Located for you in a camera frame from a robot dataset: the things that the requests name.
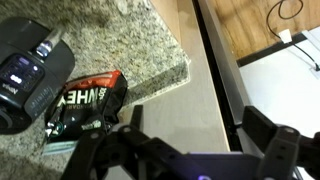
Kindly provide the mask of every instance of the wooden floor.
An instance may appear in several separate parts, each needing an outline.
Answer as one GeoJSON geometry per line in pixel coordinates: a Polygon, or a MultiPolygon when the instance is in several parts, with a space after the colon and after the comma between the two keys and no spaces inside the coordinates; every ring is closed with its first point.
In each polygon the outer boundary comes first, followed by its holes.
{"type": "MultiPolygon", "coordinates": [[[[264,49],[279,41],[270,33],[266,25],[269,10],[279,0],[208,0],[215,9],[230,49],[236,59],[264,49]]],[[[304,1],[302,11],[293,19],[282,20],[278,17],[278,7],[270,15],[270,26],[279,33],[290,29],[292,34],[310,30],[320,25],[320,1],[304,1]]],[[[285,1],[282,5],[283,16],[292,16],[301,4],[298,0],[285,1]]]]}
{"type": "MultiPolygon", "coordinates": [[[[182,153],[228,152],[192,0],[152,2],[191,59],[191,82],[143,104],[144,133],[150,137],[160,137],[182,153]]],[[[127,109],[122,113],[124,121],[130,119],[131,111],[127,109]]],[[[121,172],[120,168],[112,169],[108,179],[128,179],[121,172]]]]}

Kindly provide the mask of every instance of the white floor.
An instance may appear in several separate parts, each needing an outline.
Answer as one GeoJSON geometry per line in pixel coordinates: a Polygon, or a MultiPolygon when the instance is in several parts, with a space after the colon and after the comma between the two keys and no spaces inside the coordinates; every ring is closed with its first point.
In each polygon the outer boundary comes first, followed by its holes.
{"type": "MultiPolygon", "coordinates": [[[[320,28],[304,32],[297,44],[320,64],[320,28]]],[[[320,72],[295,47],[240,68],[251,103],[277,124],[289,125],[312,138],[320,131],[320,72]]],[[[305,179],[312,179],[304,171],[305,179]]]]}

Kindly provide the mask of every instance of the granite countertop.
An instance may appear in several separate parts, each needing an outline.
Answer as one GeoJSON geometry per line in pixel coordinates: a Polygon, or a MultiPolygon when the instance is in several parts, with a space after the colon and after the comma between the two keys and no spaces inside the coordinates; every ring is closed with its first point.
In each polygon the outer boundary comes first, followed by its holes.
{"type": "MultiPolygon", "coordinates": [[[[119,69],[129,84],[126,104],[189,81],[188,57],[147,0],[0,2],[0,21],[11,16],[64,24],[76,59],[70,79],[119,69]]],[[[41,156],[43,140],[43,115],[21,134],[0,136],[0,179],[59,179],[71,153],[41,156]]]]}

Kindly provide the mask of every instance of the snack bag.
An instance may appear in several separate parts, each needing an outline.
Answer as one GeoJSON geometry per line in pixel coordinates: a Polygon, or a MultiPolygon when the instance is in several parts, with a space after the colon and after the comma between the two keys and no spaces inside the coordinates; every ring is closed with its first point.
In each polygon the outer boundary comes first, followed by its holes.
{"type": "Polygon", "coordinates": [[[72,151],[83,132],[106,132],[119,123],[117,113],[127,91],[119,70],[78,78],[66,83],[62,95],[46,114],[47,143],[43,154],[72,151]]]}

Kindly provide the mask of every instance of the black cable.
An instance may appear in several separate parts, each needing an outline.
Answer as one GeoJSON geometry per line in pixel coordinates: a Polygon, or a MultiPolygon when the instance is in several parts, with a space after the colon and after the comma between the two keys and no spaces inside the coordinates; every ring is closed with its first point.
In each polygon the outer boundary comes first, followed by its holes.
{"type": "MultiPolygon", "coordinates": [[[[275,5],[273,5],[272,8],[270,9],[270,11],[268,12],[268,15],[267,15],[267,18],[266,18],[266,23],[267,23],[267,27],[268,27],[269,31],[270,31],[274,36],[276,36],[276,37],[279,38],[279,39],[281,39],[280,36],[279,36],[278,34],[276,34],[276,33],[271,29],[271,27],[270,27],[269,18],[270,18],[270,14],[272,13],[272,11],[273,11],[277,6],[279,6],[279,8],[278,8],[278,16],[279,16],[281,19],[283,19],[283,20],[288,20],[288,19],[292,19],[292,18],[296,17],[296,16],[301,12],[301,10],[303,9],[303,1],[302,1],[302,0],[298,0],[298,1],[300,2],[300,4],[301,4],[299,10],[298,10],[295,14],[293,14],[292,16],[284,17],[284,16],[281,14],[281,7],[282,7],[282,4],[283,4],[284,1],[286,1],[286,0],[281,0],[281,1],[277,2],[275,5]]],[[[292,46],[294,46],[294,47],[296,47],[296,48],[299,49],[301,52],[303,52],[306,56],[308,56],[309,59],[315,64],[315,67],[316,67],[315,70],[316,70],[316,71],[320,71],[319,65],[316,63],[316,61],[315,61],[308,53],[306,53],[304,50],[302,50],[300,47],[298,47],[298,46],[297,46],[295,43],[293,43],[293,42],[289,42],[289,44],[292,45],[292,46]]]]}

